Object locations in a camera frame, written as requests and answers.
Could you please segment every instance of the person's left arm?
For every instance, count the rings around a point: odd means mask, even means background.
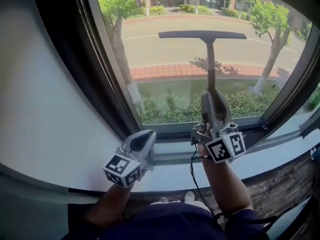
[[[121,213],[128,202],[132,184],[128,188],[122,188],[116,184],[100,198],[100,200],[88,211],[84,220],[101,229],[112,226],[119,220]]]

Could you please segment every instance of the shirt sleeve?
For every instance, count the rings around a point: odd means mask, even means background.
[[[228,222],[225,225],[224,233],[228,240],[251,239],[262,233],[264,228],[263,224],[245,223],[237,218],[244,218],[250,220],[258,219],[255,212],[251,209],[244,209],[234,214],[232,217],[229,218]]]
[[[100,234],[100,228],[84,220],[76,229],[70,231],[61,240],[95,240]]]

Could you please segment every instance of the person's right arm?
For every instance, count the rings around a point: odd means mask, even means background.
[[[201,157],[209,156],[205,146],[198,145]],[[250,193],[227,162],[215,163],[201,159],[215,200],[223,213],[234,214],[244,209],[253,210]]]

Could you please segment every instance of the black and white marker cube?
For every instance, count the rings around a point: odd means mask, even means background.
[[[107,159],[103,171],[106,178],[123,187],[127,188],[142,176],[140,163],[124,157],[123,155],[115,154]]]
[[[232,161],[246,153],[244,138],[240,131],[222,135],[207,142],[205,146],[216,164]]]

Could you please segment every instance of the pants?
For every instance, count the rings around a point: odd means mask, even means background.
[[[200,201],[194,201],[192,198],[187,198],[185,201],[184,201],[185,204],[188,204],[188,205],[192,205],[192,206],[198,206],[200,208],[203,208],[205,210],[207,210],[208,212],[209,211],[209,208],[206,207],[206,205]],[[167,202],[153,202],[152,204],[150,204],[151,206],[152,205],[161,205],[161,204],[167,204]]]

